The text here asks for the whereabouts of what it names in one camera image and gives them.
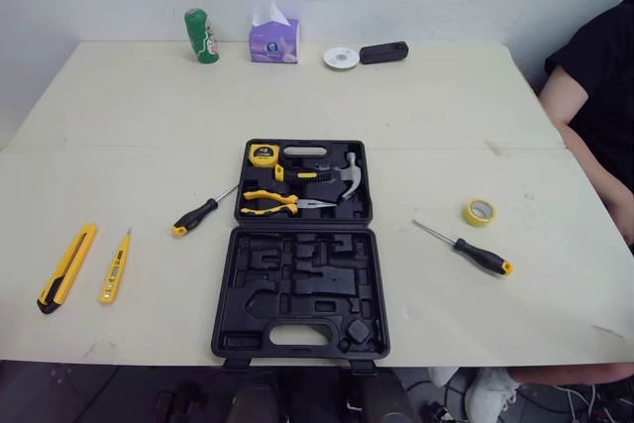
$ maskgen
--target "tool kit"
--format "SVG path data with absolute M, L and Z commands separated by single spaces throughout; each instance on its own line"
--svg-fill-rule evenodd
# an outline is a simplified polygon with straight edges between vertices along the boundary
M 211 342 L 225 366 L 387 355 L 363 143 L 249 141 L 235 216 Z M 278 326 L 309 326 L 327 343 L 276 344 Z

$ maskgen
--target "sneaker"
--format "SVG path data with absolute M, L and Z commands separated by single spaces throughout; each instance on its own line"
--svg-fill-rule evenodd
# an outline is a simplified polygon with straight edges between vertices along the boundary
M 429 378 L 436 386 L 445 386 L 460 367 L 427 367 Z
M 465 396 L 467 417 L 471 423 L 496 423 L 497 417 L 515 403 L 519 383 L 506 368 L 484 368 L 479 371 Z

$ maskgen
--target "black shirt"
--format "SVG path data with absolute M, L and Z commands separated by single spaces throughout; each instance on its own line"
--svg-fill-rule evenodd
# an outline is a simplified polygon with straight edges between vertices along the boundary
M 596 159 L 634 192 L 634 0 L 602 13 L 546 59 L 588 99 L 570 123 Z

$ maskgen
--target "yellow pliers handle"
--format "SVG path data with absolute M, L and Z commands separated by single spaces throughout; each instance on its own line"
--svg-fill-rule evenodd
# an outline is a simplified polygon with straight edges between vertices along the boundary
M 281 203 L 282 205 L 278 205 L 273 208 L 267 208 L 265 210 L 253 210 L 251 208 L 241 208 L 240 213 L 245 215 L 255 215 L 255 216 L 265 216 L 271 215 L 277 212 L 287 211 L 291 215 L 296 215 L 298 212 L 297 205 L 295 202 L 297 201 L 297 195 L 280 195 L 279 193 L 269 192 L 267 190 L 256 190 L 254 192 L 245 192 L 243 194 L 246 200 L 257 200 L 259 198 L 268 198 L 269 200 L 275 200 L 276 202 Z

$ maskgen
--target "tissue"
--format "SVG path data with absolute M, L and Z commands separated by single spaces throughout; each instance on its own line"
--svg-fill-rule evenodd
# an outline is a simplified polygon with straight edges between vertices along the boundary
M 249 32 L 251 61 L 299 62 L 299 20 L 286 19 L 274 2 L 254 10 Z

